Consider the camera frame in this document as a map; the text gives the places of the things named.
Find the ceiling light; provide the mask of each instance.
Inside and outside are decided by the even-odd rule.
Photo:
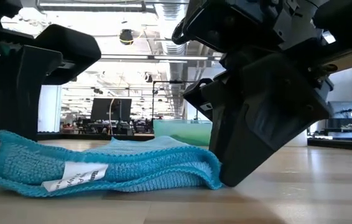
[[[102,59],[148,59],[144,55],[102,55]]]
[[[159,63],[188,63],[186,60],[159,60]]]
[[[95,4],[95,3],[40,3],[40,7],[141,7],[139,4]]]
[[[208,57],[188,57],[188,56],[154,56],[158,60],[208,60]]]

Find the wooden table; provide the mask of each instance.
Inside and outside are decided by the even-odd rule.
[[[82,151],[106,141],[42,143]],[[0,189],[0,223],[352,224],[352,151],[285,147],[237,187],[217,191],[91,192],[41,199]]]

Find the knitted towel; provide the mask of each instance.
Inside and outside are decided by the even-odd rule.
[[[76,152],[44,146],[0,131],[0,187],[28,197],[53,197],[88,190],[139,192],[176,187],[222,186],[220,163],[206,149],[162,136],[146,142],[112,140]],[[108,165],[100,180],[49,192],[43,182],[60,180],[66,162]]]

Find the printed label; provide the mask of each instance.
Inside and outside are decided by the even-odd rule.
[[[63,178],[42,183],[48,192],[64,189],[78,184],[100,180],[106,174],[108,164],[66,162]]]

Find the monitor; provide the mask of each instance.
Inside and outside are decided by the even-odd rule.
[[[329,101],[333,119],[352,119],[352,101]]]
[[[91,119],[82,119],[82,124],[90,124]]]
[[[90,119],[93,121],[109,120],[109,107],[112,100],[112,98],[94,98]],[[131,119],[131,106],[132,99],[115,98],[111,106],[111,120],[129,122]]]

